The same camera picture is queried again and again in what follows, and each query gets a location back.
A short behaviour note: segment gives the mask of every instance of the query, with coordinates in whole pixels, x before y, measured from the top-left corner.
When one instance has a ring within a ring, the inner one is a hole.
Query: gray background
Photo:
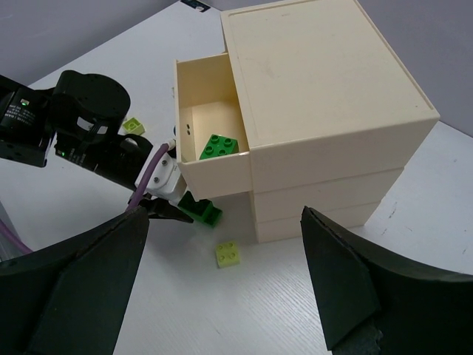
[[[174,2],[0,1],[1,74],[24,84],[42,78]],[[269,1],[208,3],[227,10],[263,2]],[[361,4],[424,88],[442,120],[473,135],[473,1],[361,0]]]

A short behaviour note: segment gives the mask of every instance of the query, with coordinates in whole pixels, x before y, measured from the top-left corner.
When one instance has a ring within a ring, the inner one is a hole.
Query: open drawer
[[[252,190],[250,153],[227,53],[176,63],[177,163],[196,199]],[[200,160],[209,138],[238,141],[239,152]]]

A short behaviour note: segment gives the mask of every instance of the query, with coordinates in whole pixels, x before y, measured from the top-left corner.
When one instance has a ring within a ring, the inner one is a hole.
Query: tabletop
[[[118,80],[145,137],[174,126],[173,62],[224,50],[220,15],[176,3],[63,70]],[[473,274],[473,138],[439,123],[361,236],[406,257]],[[0,200],[33,250],[120,214],[130,191],[49,155],[37,169],[0,160]],[[214,200],[221,224],[153,220],[115,354],[326,354],[302,239],[257,244],[246,194]],[[218,269],[214,247],[239,244],[239,266]]]

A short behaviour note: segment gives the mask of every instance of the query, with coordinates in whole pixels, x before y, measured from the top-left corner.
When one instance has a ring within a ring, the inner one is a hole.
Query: green block
[[[210,227],[215,227],[222,217],[222,210],[214,207],[209,200],[194,200],[192,193],[187,191],[177,204],[179,209],[189,217]]]
[[[222,135],[212,135],[200,155],[200,160],[234,153],[238,153],[238,141],[236,139],[223,137]]]
[[[145,126],[134,117],[123,122],[122,127],[129,135],[142,135],[145,132]]]
[[[215,247],[215,254],[217,255],[219,268],[239,264],[239,252],[235,242],[219,244]]]

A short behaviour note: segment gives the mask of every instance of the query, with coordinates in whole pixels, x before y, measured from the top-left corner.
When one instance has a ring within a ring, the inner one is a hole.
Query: closed drawer
[[[404,169],[346,177],[253,195],[257,222],[300,217],[304,206],[317,211],[380,201]]]
[[[334,209],[322,212],[325,216],[345,227],[352,228],[363,226],[378,208],[379,202],[367,205],[347,207],[345,209]],[[301,237],[301,213],[297,217],[272,220],[256,224],[256,236],[259,243],[273,242],[294,237]]]
[[[196,199],[252,190],[248,140],[228,54],[176,63],[177,163]],[[239,152],[200,160],[209,138],[238,141]]]

